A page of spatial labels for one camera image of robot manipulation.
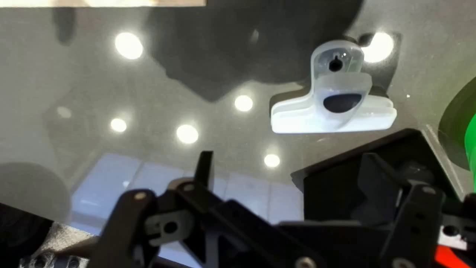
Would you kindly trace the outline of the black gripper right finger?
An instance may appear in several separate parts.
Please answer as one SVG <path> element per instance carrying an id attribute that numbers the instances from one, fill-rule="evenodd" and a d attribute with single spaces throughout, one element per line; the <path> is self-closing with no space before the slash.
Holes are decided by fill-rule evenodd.
<path id="1" fill-rule="evenodd" d="M 403 130 L 292 175 L 299 237 L 324 268 L 475 268 L 475 199 L 460 200 L 435 151 Z"/>

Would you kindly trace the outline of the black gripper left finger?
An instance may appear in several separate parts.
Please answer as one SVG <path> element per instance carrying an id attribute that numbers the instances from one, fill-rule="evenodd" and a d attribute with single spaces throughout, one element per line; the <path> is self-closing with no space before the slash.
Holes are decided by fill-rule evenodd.
<path id="1" fill-rule="evenodd" d="M 168 268 L 159 255 L 182 245 L 202 268 L 295 268 L 307 248 L 237 202 L 210 190 L 213 154 L 204 151 L 195 175 L 161 196 L 149 190 L 121 196 L 94 246 L 91 268 Z"/>

